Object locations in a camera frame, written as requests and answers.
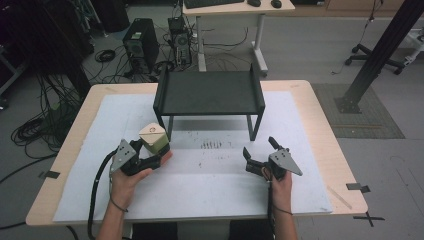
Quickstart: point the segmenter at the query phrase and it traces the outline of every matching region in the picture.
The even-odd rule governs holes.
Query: black metal stand
[[[336,98],[341,113],[360,113],[358,103],[378,77],[387,60],[424,12],[424,1],[405,0],[386,31],[381,36],[369,58],[362,66],[352,85],[342,98]]]
[[[253,67],[250,71],[169,73],[164,66],[153,110],[163,128],[162,116],[169,116],[169,139],[175,116],[246,115],[250,141],[255,141],[265,101]],[[251,115],[257,115],[254,127]]]

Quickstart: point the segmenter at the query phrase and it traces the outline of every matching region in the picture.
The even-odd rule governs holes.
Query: person's right hand
[[[278,181],[272,178],[272,201],[274,206],[284,211],[291,212],[291,190],[292,190],[292,173],[286,172],[283,179]]]
[[[153,172],[151,168],[145,169],[133,176],[127,176],[121,170],[112,174],[111,198],[121,208],[130,206],[138,182]]]

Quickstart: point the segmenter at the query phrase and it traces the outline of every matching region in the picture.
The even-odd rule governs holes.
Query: black mat
[[[350,84],[312,84],[337,138],[405,138],[372,87],[368,88],[359,102],[361,114],[339,113],[334,98],[342,97],[349,86]]]

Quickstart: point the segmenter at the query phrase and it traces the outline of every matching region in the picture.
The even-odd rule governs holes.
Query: mouse
[[[247,4],[254,7],[261,6],[261,0],[247,0]]]
[[[272,0],[272,1],[271,1],[271,5],[272,5],[274,8],[281,8],[281,1],[280,1],[280,0]]]

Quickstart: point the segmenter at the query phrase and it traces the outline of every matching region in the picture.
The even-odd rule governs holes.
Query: black pole
[[[385,63],[424,12],[423,0],[405,0],[342,98],[336,98],[341,113],[360,113],[359,101],[378,77]]]

